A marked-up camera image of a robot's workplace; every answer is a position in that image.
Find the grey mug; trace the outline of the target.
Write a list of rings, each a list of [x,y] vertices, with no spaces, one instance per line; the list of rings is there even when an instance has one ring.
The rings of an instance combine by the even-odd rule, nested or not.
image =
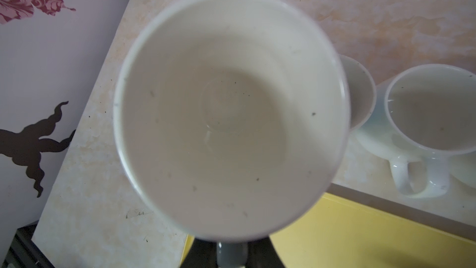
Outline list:
[[[120,70],[114,137],[141,200],[246,268],[248,242],[302,217],[350,134],[340,57],[280,0],[181,0],[139,34]]]

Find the yellow plastic tray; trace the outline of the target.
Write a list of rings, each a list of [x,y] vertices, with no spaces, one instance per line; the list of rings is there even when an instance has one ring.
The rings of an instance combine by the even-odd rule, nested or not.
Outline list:
[[[476,244],[332,194],[271,239],[288,268],[473,268]]]

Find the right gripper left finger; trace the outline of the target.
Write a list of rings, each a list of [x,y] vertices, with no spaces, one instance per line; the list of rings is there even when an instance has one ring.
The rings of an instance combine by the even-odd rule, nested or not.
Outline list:
[[[217,268],[216,243],[194,238],[180,268]]]

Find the white ribbed-base mug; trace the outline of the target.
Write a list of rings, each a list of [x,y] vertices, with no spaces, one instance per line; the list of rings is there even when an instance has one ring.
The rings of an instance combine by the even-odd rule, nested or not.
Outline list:
[[[376,106],[356,130],[361,145],[389,161],[397,190],[444,195],[450,157],[476,149],[476,76],[444,64],[420,65],[376,87]]]

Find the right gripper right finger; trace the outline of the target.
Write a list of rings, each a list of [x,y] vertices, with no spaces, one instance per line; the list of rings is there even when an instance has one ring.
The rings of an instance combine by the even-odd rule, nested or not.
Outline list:
[[[248,242],[247,268],[285,268],[269,237]]]

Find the light blue mug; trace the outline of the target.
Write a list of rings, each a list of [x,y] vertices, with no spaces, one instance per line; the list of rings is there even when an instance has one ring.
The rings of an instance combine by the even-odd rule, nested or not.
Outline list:
[[[340,55],[350,92],[350,131],[359,129],[372,115],[376,105],[376,85],[370,72],[355,59]]]

